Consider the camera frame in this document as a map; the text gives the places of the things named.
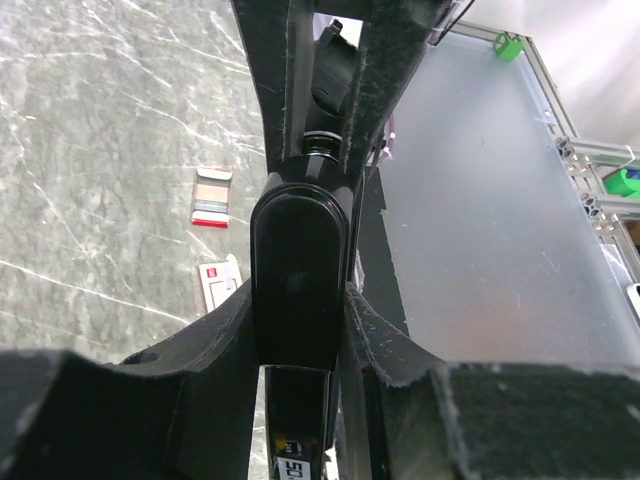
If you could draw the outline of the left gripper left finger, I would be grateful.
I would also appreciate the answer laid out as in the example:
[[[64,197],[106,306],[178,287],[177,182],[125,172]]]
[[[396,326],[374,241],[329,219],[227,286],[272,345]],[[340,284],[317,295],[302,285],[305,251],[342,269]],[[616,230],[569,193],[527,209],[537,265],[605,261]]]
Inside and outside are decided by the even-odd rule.
[[[251,287],[120,364],[1,355],[5,479],[243,479],[256,400]]]

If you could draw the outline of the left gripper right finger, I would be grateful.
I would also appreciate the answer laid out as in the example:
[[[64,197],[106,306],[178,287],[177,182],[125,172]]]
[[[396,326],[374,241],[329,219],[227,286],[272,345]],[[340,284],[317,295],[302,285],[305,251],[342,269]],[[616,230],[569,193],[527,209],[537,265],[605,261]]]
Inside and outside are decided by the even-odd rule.
[[[345,294],[351,479],[635,479],[635,367],[445,362]]]

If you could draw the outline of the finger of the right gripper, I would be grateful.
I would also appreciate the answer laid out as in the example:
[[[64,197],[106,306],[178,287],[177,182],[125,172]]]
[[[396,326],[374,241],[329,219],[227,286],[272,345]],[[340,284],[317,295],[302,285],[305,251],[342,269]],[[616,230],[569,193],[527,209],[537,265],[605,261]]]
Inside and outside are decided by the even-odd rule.
[[[343,129],[348,179],[361,177],[384,123],[425,54],[448,1],[362,1],[362,30]]]
[[[236,0],[232,3],[254,82],[269,172],[302,151],[311,97],[315,3]]]

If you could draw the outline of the black stapler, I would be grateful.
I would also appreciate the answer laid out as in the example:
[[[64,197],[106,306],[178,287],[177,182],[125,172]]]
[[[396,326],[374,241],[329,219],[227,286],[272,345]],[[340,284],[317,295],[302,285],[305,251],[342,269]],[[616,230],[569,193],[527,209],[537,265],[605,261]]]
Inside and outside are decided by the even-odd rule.
[[[305,134],[250,221],[252,314],[272,479],[324,479],[333,442],[353,193],[335,134]]]

